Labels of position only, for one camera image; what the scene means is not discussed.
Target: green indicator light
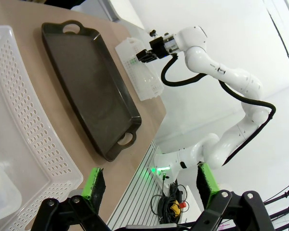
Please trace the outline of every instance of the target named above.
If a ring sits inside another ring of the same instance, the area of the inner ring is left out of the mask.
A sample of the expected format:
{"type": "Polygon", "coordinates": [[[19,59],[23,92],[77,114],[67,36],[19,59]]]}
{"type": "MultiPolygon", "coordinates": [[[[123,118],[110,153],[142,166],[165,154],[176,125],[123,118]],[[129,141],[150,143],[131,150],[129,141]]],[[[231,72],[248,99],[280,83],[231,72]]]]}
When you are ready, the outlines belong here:
{"type": "Polygon", "coordinates": [[[158,171],[165,171],[165,170],[169,170],[170,167],[158,167],[158,171]]]}

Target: table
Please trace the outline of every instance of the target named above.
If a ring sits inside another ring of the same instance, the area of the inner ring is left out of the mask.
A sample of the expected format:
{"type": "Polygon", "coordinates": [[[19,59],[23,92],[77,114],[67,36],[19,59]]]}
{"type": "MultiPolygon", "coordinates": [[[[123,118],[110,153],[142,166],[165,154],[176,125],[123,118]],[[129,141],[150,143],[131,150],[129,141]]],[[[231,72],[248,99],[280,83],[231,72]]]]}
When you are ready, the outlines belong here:
{"type": "Polygon", "coordinates": [[[13,28],[26,70],[52,126],[86,181],[92,167],[104,168],[106,191],[100,216],[107,221],[140,164],[164,116],[160,97],[141,102],[115,51],[126,37],[127,29],[119,24],[79,12],[18,0],[0,0],[0,25],[13,28]],[[44,22],[80,21],[85,27],[98,30],[142,117],[137,140],[113,161],[107,162],[96,153],[69,104],[41,39],[44,22]]]}

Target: metal grate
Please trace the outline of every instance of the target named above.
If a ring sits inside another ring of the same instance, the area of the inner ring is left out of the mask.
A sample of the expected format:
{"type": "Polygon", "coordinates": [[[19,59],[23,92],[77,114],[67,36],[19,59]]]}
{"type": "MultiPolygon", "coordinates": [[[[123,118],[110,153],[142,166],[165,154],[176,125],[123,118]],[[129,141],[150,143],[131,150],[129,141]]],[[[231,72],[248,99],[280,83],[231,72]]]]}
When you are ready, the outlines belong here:
{"type": "MultiPolygon", "coordinates": [[[[158,216],[154,215],[150,208],[152,196],[161,194],[161,189],[149,168],[155,150],[156,146],[152,142],[123,197],[107,222],[111,230],[126,225],[154,226],[158,224],[158,216]]],[[[152,201],[155,211],[157,205],[158,197],[155,197],[152,201]]]]}

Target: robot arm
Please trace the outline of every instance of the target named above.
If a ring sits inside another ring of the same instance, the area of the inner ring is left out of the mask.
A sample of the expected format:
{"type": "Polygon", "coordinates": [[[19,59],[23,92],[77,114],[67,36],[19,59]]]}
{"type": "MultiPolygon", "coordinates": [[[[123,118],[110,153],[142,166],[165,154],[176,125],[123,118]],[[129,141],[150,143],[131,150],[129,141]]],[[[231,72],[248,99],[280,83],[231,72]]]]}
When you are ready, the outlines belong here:
{"type": "MultiPolygon", "coordinates": [[[[188,27],[177,34],[151,41],[152,50],[138,53],[137,58],[142,62],[150,62],[183,51],[186,66],[192,72],[210,75],[228,84],[244,97],[259,100],[263,87],[258,78],[245,70],[231,69],[212,60],[206,53],[206,40],[207,35],[201,27],[188,27]]],[[[170,168],[166,173],[170,177],[168,182],[165,181],[166,187],[175,181],[182,168],[194,166],[201,159],[211,168],[221,167],[227,157],[268,119],[269,113],[265,107],[246,103],[242,103],[242,107],[245,117],[227,130],[220,139],[216,134],[209,134],[192,147],[155,156],[152,166],[170,168]]]]}

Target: white plastic basket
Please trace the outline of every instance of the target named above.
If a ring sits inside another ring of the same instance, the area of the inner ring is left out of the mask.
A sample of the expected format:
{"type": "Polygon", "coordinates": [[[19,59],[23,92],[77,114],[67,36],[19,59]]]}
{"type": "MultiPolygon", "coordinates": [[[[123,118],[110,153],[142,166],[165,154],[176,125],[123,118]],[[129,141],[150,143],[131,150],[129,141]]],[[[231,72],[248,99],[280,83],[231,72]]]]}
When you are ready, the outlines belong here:
{"type": "Polygon", "coordinates": [[[0,26],[0,165],[22,194],[20,209],[0,220],[0,230],[25,230],[45,198],[63,201],[83,180],[34,92],[9,26],[0,26]]]}
{"type": "Polygon", "coordinates": [[[145,46],[140,40],[127,38],[116,46],[118,56],[141,101],[159,96],[164,86],[152,64],[139,62],[136,54],[145,46]]]}

